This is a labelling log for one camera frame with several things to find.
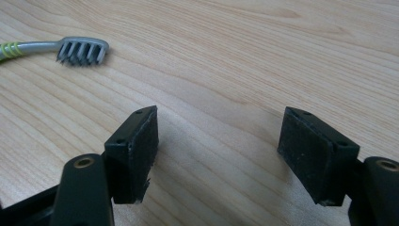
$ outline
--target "wood grain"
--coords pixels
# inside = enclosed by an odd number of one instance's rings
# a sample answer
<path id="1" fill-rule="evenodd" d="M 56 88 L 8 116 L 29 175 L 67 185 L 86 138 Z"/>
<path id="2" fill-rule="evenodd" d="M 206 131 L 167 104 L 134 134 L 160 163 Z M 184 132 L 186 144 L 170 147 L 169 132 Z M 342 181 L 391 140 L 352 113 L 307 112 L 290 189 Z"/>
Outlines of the wood grain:
<path id="1" fill-rule="evenodd" d="M 284 107 L 306 109 L 399 159 L 395 0 L 0 1 L 0 41 L 88 36 L 101 67 L 55 54 L 0 65 L 0 199 L 58 183 L 63 165 L 157 105 L 159 153 L 117 225 L 349 225 L 314 205 L 277 155 Z"/>

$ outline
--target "gray brush head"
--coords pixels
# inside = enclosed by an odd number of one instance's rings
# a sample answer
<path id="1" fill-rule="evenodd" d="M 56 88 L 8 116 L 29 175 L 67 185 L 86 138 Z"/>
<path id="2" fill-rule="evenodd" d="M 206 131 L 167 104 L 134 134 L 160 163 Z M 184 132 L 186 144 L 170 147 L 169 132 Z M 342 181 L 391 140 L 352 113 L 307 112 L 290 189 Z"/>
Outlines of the gray brush head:
<path id="1" fill-rule="evenodd" d="M 56 61 L 72 66 L 89 66 L 101 64 L 109 49 L 104 40 L 87 37 L 67 37 L 59 41 L 61 47 Z"/>

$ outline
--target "wooden surface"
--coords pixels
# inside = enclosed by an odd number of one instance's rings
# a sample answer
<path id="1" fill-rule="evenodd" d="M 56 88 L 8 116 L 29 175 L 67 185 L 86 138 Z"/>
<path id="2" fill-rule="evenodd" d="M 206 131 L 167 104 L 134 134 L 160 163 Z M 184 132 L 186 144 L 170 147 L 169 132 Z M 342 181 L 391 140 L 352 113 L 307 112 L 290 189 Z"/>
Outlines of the wooden surface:
<path id="1" fill-rule="evenodd" d="M 117 225 L 349 225 L 314 205 L 278 156 L 284 107 L 399 160 L 395 0 L 0 1 L 0 41 L 88 36 L 101 67 L 56 54 L 0 65 L 0 200 L 59 182 L 63 165 L 135 110 L 158 106 L 159 153 Z"/>

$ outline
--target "bristle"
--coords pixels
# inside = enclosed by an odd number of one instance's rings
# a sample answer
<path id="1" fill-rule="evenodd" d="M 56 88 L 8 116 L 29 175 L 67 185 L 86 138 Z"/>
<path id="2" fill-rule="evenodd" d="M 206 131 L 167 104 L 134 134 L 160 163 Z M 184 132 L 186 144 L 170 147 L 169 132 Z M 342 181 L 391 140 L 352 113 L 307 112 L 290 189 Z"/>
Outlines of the bristle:
<path id="1" fill-rule="evenodd" d="M 56 61 L 68 63 L 71 66 L 89 66 L 101 64 L 105 49 L 101 44 L 84 41 L 66 41 L 61 46 Z"/>

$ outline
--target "toothbrush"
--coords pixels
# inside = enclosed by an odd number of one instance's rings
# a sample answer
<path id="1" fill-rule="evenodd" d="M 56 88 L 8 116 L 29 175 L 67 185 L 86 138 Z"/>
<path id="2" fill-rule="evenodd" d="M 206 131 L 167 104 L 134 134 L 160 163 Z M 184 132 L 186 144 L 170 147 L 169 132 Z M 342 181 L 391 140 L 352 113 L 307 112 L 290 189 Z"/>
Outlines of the toothbrush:
<path id="1" fill-rule="evenodd" d="M 43 52 L 58 51 L 56 61 L 72 66 L 101 64 L 109 49 L 104 40 L 66 37 L 59 41 L 8 42 L 0 45 L 0 60 Z"/>

